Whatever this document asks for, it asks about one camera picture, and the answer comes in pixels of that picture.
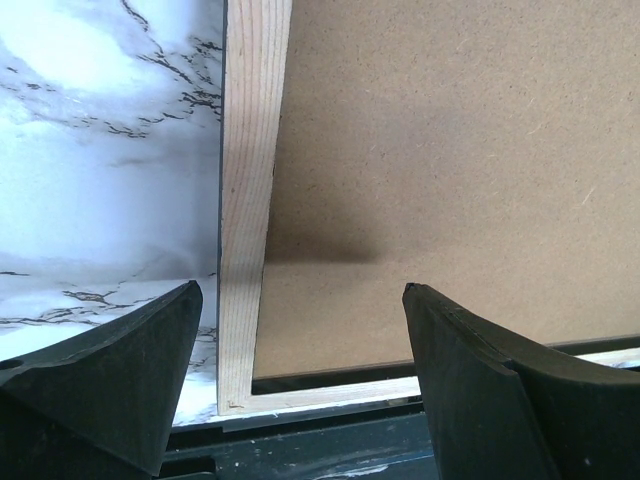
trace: wooden frame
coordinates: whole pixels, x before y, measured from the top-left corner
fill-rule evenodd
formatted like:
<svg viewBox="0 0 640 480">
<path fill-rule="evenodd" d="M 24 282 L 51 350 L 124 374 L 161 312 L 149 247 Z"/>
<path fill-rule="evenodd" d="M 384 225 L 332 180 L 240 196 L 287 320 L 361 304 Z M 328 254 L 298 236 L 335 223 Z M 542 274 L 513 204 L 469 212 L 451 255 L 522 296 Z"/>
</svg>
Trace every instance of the wooden frame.
<svg viewBox="0 0 640 480">
<path fill-rule="evenodd" d="M 251 394 L 291 8 L 292 0 L 233 0 L 228 7 L 218 340 L 218 412 L 226 418 L 420 394 L 416 377 Z M 638 348 L 580 357 L 640 365 Z"/>
</svg>

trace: brown fiberboard panel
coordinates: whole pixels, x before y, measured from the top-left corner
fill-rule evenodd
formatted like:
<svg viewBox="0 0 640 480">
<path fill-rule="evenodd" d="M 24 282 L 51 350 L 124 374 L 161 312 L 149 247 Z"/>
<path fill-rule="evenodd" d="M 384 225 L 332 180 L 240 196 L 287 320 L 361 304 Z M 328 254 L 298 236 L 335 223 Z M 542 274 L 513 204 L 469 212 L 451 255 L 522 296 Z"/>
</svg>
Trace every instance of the brown fiberboard panel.
<svg viewBox="0 0 640 480">
<path fill-rule="evenodd" d="M 255 375 L 410 359 L 407 281 L 541 342 L 640 332 L 639 22 L 296 0 Z"/>
</svg>

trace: marble surface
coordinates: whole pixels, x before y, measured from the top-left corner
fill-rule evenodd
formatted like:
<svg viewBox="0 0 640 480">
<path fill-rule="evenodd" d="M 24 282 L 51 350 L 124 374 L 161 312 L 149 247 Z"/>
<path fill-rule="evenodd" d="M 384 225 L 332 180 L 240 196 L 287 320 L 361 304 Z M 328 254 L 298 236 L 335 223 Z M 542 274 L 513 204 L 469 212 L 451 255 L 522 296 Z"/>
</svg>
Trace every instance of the marble surface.
<svg viewBox="0 0 640 480">
<path fill-rule="evenodd" d="M 215 414 L 223 15 L 224 0 L 0 2 L 0 359 L 198 279 L 176 425 Z"/>
<path fill-rule="evenodd" d="M 183 280 L 78 285 L 0 272 L 0 361 L 47 347 L 121 317 Z M 198 279 L 203 318 L 215 316 L 215 276 Z M 216 415 L 216 328 L 201 325 L 176 410 L 174 426 Z"/>
</svg>

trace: mdf board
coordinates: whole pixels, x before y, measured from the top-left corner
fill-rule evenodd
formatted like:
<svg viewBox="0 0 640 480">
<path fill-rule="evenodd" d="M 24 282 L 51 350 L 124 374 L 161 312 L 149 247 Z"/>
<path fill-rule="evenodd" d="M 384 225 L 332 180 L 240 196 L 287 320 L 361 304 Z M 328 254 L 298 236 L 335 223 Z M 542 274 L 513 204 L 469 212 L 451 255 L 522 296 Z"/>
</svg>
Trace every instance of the mdf board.
<svg viewBox="0 0 640 480">
<path fill-rule="evenodd" d="M 407 361 L 428 283 L 543 343 L 638 333 L 635 2 L 293 2 L 255 377 Z"/>
</svg>

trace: hardboard surface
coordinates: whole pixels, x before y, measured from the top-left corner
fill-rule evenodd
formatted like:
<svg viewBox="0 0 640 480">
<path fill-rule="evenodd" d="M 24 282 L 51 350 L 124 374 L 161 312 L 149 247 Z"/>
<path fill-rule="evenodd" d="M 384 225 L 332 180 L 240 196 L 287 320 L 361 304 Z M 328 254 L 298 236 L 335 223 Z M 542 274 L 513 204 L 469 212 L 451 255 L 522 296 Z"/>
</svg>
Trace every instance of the hardboard surface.
<svg viewBox="0 0 640 480">
<path fill-rule="evenodd" d="M 295 0 L 255 376 L 411 359 L 408 281 L 640 332 L 640 3 Z"/>
</svg>

